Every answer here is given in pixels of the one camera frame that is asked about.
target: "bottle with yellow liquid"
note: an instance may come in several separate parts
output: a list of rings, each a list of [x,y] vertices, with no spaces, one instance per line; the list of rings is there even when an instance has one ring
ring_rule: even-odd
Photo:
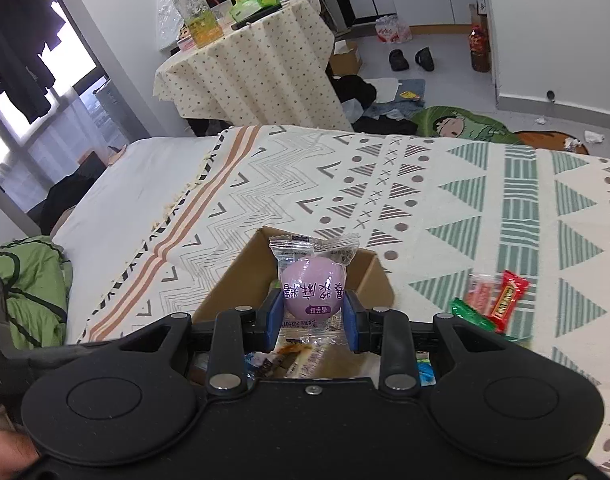
[[[223,36],[223,29],[205,0],[174,0],[174,5],[198,48]]]

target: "purple label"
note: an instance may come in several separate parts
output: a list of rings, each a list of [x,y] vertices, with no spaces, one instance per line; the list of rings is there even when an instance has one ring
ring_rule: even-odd
[[[332,312],[332,308],[330,306],[309,306],[305,309],[307,314],[329,314]]]

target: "black slipper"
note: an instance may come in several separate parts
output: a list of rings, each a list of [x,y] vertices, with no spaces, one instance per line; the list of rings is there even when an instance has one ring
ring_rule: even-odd
[[[394,72],[403,72],[409,70],[409,62],[403,56],[403,51],[400,48],[389,53],[389,65]]]
[[[416,53],[415,60],[416,64],[427,72],[434,72],[434,59],[432,58],[432,53],[429,51],[428,46]]]

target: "white bed sheet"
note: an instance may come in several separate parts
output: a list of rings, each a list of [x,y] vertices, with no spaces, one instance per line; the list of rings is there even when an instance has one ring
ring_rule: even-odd
[[[54,241],[74,267],[66,344],[75,344],[91,311],[125,270],[165,207],[197,178],[218,137],[154,137],[129,145],[94,184]]]

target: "green rug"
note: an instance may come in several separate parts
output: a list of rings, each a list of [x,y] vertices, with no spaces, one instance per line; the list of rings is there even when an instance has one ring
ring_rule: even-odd
[[[510,132],[503,123],[463,108],[432,106],[416,113],[412,121],[418,124],[416,135],[422,137],[458,137],[498,144],[523,144],[518,135]]]

